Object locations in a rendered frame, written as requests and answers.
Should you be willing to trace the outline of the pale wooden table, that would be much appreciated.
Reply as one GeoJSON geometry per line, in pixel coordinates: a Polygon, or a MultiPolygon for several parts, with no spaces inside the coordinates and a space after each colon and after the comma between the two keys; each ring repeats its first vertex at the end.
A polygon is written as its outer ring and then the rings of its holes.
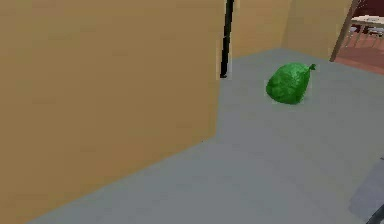
{"type": "Polygon", "coordinates": [[[360,31],[358,32],[354,46],[357,45],[359,38],[366,27],[368,27],[368,34],[375,34],[376,38],[379,40],[382,40],[382,38],[384,37],[384,17],[370,15],[357,16],[353,17],[349,23],[347,42],[345,46],[349,45],[353,37],[353,33],[355,32],[355,28],[353,28],[353,25],[360,26],[360,31]]]}

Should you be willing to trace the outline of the brown wooden door frame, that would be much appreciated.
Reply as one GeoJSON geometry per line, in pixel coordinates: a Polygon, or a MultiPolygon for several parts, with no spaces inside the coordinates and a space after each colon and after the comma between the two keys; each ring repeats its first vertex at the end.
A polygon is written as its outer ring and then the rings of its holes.
{"type": "Polygon", "coordinates": [[[346,18],[344,20],[343,26],[340,30],[340,34],[338,36],[338,39],[336,41],[336,44],[334,46],[334,49],[332,51],[332,54],[330,56],[329,61],[334,62],[337,54],[343,44],[344,38],[346,37],[347,33],[349,32],[350,24],[351,24],[351,19],[355,13],[355,10],[357,6],[359,5],[359,0],[352,0],[351,5],[349,7],[348,13],[346,14],[346,18]]]}

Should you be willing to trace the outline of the green tied rubbish bag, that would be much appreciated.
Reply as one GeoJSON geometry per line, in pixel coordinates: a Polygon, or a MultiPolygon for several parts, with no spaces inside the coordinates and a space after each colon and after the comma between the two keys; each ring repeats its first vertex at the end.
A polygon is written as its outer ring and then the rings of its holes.
{"type": "Polygon", "coordinates": [[[306,65],[293,62],[277,69],[266,85],[266,93],[276,102],[283,104],[299,104],[307,91],[311,72],[315,64],[306,65]]]}

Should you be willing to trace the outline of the black tall narrow post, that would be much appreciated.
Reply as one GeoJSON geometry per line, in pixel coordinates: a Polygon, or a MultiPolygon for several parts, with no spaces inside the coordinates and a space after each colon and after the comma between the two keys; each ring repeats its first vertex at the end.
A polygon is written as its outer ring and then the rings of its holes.
{"type": "Polygon", "coordinates": [[[226,0],[220,78],[227,78],[234,0],[226,0]]]}

